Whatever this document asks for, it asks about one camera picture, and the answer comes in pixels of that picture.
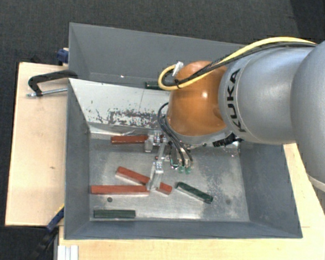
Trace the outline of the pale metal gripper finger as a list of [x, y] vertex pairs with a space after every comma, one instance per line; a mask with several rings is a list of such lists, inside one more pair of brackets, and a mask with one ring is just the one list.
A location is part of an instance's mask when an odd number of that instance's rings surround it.
[[152, 164], [149, 181], [148, 181], [148, 184], [146, 184], [146, 188], [148, 190], [156, 190], [159, 188], [163, 174], [164, 174], [163, 170], [164, 170], [163, 162], [155, 161]]
[[163, 142], [164, 135], [161, 132], [149, 131], [144, 142], [144, 151], [151, 152], [155, 146], [160, 146]]

